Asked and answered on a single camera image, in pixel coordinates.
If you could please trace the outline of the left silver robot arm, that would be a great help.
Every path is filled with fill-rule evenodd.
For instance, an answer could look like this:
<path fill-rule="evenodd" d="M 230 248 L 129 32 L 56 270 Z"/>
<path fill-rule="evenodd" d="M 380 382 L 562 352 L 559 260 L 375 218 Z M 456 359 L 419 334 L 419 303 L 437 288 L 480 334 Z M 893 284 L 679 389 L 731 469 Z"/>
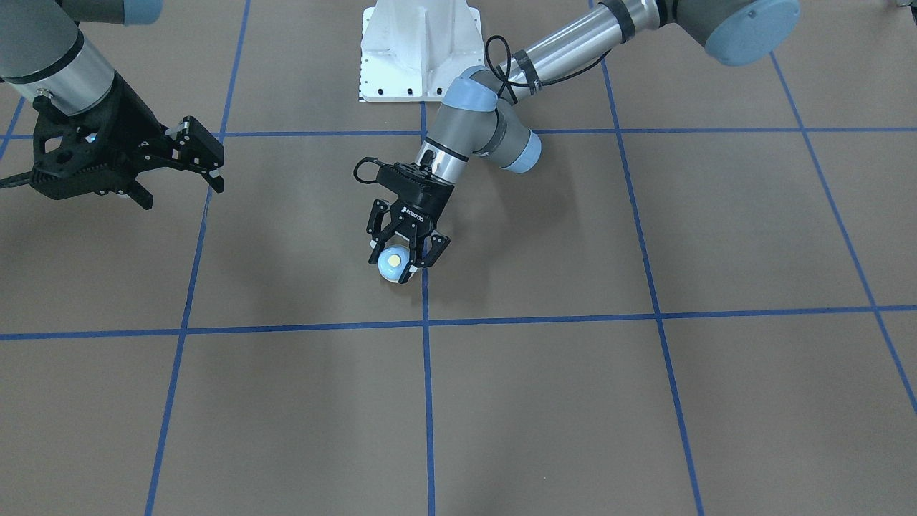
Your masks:
<path fill-rule="evenodd" d="M 679 25 L 708 56 L 738 67 L 776 49 L 799 17 L 798 1 L 602 1 L 534 45 L 507 52 L 502 63 L 486 59 L 465 69 L 446 89 L 415 160 L 370 159 L 378 167 L 373 183 L 396 199 L 378 199 L 370 210 L 369 263 L 397 284 L 432 267 L 450 242 L 438 220 L 469 159 L 513 173 L 526 173 L 539 160 L 541 140 L 519 120 L 515 105 L 589 71 L 638 33 Z"/>

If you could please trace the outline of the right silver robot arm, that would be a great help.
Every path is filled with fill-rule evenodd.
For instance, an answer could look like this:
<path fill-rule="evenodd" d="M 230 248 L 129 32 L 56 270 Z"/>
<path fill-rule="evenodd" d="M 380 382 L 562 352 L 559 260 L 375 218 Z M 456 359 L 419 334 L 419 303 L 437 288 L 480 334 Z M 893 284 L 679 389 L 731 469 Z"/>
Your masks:
<path fill-rule="evenodd" d="M 82 21 L 150 25 L 160 1 L 4 1 L 2 82 L 37 114 L 33 166 L 4 178 L 54 200 L 115 194 L 151 209 L 138 183 L 160 168 L 202 176 L 223 192 L 225 149 L 192 115 L 169 128 L 82 32 Z"/>

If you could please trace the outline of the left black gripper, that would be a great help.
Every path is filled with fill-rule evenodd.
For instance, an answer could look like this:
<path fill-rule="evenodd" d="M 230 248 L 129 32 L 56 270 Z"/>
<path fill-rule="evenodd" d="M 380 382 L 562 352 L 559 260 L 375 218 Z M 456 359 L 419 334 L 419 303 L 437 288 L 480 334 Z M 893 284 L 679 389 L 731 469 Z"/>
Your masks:
<path fill-rule="evenodd" d="M 376 181 L 397 199 L 393 204 L 376 199 L 366 232 L 370 248 L 385 246 L 395 233 L 408 239 L 408 279 L 432 267 L 450 244 L 436 231 L 455 186 L 413 163 L 381 164 Z"/>

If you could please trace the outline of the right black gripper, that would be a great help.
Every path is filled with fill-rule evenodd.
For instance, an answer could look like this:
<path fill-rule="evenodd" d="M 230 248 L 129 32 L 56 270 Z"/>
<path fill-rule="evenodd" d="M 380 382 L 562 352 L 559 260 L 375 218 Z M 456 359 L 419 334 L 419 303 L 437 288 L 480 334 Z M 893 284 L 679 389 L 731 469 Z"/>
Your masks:
<path fill-rule="evenodd" d="M 150 210 L 152 193 L 138 179 L 160 168 L 198 174 L 216 193 L 225 190 L 219 174 L 225 148 L 193 115 L 166 130 L 119 73 L 108 97 L 92 114 L 102 115 L 102 126 L 96 132 L 89 191 L 129 195 L 142 209 Z M 173 155 L 177 161 L 164 161 Z"/>

